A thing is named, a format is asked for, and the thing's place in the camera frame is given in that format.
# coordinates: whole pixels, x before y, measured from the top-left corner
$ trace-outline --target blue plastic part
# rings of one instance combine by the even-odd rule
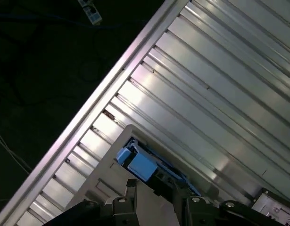
[[[187,183],[189,188],[193,192],[195,192],[198,196],[201,196],[199,191],[191,184],[191,182],[186,178],[184,174],[182,174],[180,171],[179,175],[174,173],[170,168],[168,168],[173,167],[171,163],[169,163],[164,158],[159,156],[152,148],[146,146],[146,150],[144,150],[143,148],[139,147],[138,140],[134,138],[131,139],[129,143],[119,151],[117,155],[117,161],[119,162],[119,164],[122,165],[126,161],[128,156],[131,154],[132,149],[136,151],[136,156],[129,164],[128,170],[130,170],[140,179],[142,179],[145,182],[148,181],[150,177],[154,174],[154,172],[157,170],[157,168],[161,167],[175,179]]]
[[[128,169],[146,182],[157,169],[157,164],[146,154],[139,152],[129,164]]]
[[[131,151],[126,148],[126,147],[123,147],[118,153],[117,153],[117,156],[116,156],[116,160],[117,162],[122,165],[126,159],[129,157],[129,155],[131,154]]]

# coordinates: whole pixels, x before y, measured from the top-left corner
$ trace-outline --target dark background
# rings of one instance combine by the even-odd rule
[[[0,134],[34,168],[163,0],[95,0],[106,29],[91,25],[77,0],[0,0]],[[0,145],[0,211],[26,179]]]

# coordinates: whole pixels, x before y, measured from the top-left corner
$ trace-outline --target white connector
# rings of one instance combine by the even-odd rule
[[[96,25],[102,21],[102,17],[94,6],[92,0],[78,0],[78,2],[92,25]]]

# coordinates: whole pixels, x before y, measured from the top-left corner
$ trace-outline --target corrugated metal panel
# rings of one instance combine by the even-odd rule
[[[165,1],[0,222],[14,225],[28,207],[19,222],[64,209],[128,124],[225,200],[249,204],[262,187],[290,200],[290,1]]]

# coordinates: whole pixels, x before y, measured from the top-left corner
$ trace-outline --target bolt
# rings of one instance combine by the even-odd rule
[[[231,202],[227,202],[225,205],[226,205],[227,207],[230,207],[230,208],[232,208],[232,207],[235,206],[234,203],[231,203]]]
[[[193,202],[199,202],[200,199],[199,199],[199,198],[192,198],[192,201],[193,201]]]

